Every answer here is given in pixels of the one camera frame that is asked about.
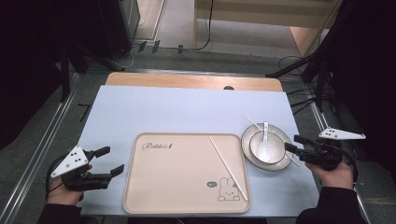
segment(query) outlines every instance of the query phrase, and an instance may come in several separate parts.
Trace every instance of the person's right hand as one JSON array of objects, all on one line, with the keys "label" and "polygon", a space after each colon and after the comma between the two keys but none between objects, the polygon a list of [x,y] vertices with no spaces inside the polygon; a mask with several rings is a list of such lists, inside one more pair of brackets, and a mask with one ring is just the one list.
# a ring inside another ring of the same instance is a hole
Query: person's right hand
[{"label": "person's right hand", "polygon": [[305,163],[305,166],[320,178],[323,187],[353,189],[352,169],[343,161],[332,171],[326,171],[320,166],[308,162]]}]

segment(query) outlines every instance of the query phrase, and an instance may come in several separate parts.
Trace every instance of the round plate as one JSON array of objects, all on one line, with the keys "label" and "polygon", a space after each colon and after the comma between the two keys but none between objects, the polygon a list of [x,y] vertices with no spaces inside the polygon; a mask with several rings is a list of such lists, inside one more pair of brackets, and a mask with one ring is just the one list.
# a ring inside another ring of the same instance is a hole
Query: round plate
[{"label": "round plate", "polygon": [[[264,129],[264,125],[262,123],[257,124],[260,128]],[[244,133],[242,134],[241,138],[241,144],[242,144],[242,150],[245,153],[245,156],[247,157],[248,160],[250,160],[251,163],[253,163],[255,166],[267,170],[267,171],[279,171],[282,169],[285,169],[290,163],[291,159],[289,157],[293,157],[293,153],[286,151],[286,154],[289,156],[285,156],[280,162],[274,163],[274,164],[269,164],[265,163],[263,161],[259,161],[251,152],[250,150],[250,139],[253,137],[254,134],[261,132],[259,128],[256,127],[256,125],[252,125],[248,127]],[[268,133],[272,133],[277,135],[283,142],[283,144],[291,143],[289,140],[288,136],[282,132],[282,130],[278,129],[276,126],[273,126],[271,124],[268,125]]]},{"label": "round plate", "polygon": [[268,149],[271,151],[271,157],[269,161],[260,160],[259,149],[262,144],[262,138],[264,134],[262,131],[255,133],[250,138],[250,151],[251,154],[259,161],[268,164],[275,164],[280,162],[285,157],[285,143],[283,140],[274,133],[268,133]]}]

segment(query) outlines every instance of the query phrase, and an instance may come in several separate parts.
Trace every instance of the floor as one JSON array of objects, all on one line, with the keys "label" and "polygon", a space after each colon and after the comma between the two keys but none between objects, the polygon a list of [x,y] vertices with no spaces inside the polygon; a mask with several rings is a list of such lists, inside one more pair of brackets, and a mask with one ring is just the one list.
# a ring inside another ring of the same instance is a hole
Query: floor
[{"label": "floor", "polygon": [[[194,48],[192,11],[192,0],[165,0],[157,32],[154,35],[152,32],[148,32],[151,35],[141,35],[136,42],[148,40],[148,43],[152,44],[154,40],[161,40],[162,48],[174,48],[178,45]],[[205,22],[208,23],[208,21],[198,22],[197,46],[202,46],[207,40]],[[212,21],[211,29],[211,42],[200,52],[177,54],[174,50],[159,49],[157,53],[151,53],[146,49],[139,53],[133,51],[133,58],[131,55],[125,55],[117,60],[117,63],[129,64],[130,66],[125,65],[126,71],[139,69],[148,69],[151,72],[200,71],[230,76],[262,77],[278,71],[279,67],[293,63],[295,57],[299,56],[288,27]],[[87,61],[90,65],[87,74],[72,72],[75,75],[72,79],[73,97],[70,101],[59,104],[62,90],[57,90],[35,114],[18,139],[0,150],[0,170],[2,170],[0,207],[2,210],[8,209],[0,216],[1,223],[32,223],[34,222],[32,220],[38,218],[44,204],[43,180],[46,170],[53,158],[59,156],[65,148],[72,148],[78,141],[86,121],[84,117],[86,107],[81,105],[92,104],[98,88],[106,82],[109,74],[101,64],[91,59]],[[286,92],[300,88],[314,88],[312,86],[314,83],[305,86],[298,76],[294,75],[285,75],[280,80]],[[289,96],[291,104],[306,98],[306,95]],[[295,119],[300,134],[315,136],[320,131],[314,109],[315,107],[311,105],[296,114]],[[324,109],[322,115],[328,125],[341,129],[342,124],[332,113],[331,106],[325,104]],[[49,132],[51,126],[56,130],[55,132]],[[43,136],[46,136],[48,141],[43,142]],[[41,156],[36,155],[39,149],[43,154]],[[388,171],[375,161],[358,161],[358,166],[360,180],[357,191],[363,203],[362,213],[367,213],[369,223],[394,223],[396,186]],[[11,193],[21,195],[21,200],[13,198]],[[106,217],[104,223],[117,224],[125,221],[125,217]],[[291,224],[294,221],[294,217],[268,218],[270,224]]]}]

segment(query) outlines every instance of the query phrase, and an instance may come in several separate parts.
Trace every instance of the white triangular bracket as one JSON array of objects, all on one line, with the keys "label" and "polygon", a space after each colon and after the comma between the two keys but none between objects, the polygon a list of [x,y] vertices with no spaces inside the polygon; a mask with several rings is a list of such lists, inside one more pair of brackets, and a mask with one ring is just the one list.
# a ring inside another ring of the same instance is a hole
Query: white triangular bracket
[{"label": "white triangular bracket", "polygon": [[52,172],[51,177],[58,177],[85,164],[88,164],[88,159],[85,156],[84,150],[82,150],[80,146],[76,146],[69,152],[61,164],[59,164],[59,166]]},{"label": "white triangular bracket", "polygon": [[349,140],[349,139],[365,139],[366,136],[364,134],[358,133],[349,133],[337,129],[333,129],[331,127],[327,128],[323,132],[319,134],[320,138],[329,138],[334,140]]}]

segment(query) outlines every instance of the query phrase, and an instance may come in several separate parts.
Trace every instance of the black sleeve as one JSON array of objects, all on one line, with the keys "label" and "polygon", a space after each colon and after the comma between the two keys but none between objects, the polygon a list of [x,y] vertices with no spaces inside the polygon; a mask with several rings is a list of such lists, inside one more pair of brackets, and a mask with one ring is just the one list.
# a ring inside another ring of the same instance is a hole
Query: black sleeve
[{"label": "black sleeve", "polygon": [[80,212],[81,208],[73,205],[47,203],[37,224],[79,224]]},{"label": "black sleeve", "polygon": [[354,190],[323,187],[318,206],[304,210],[296,224],[363,224],[358,196]]}]

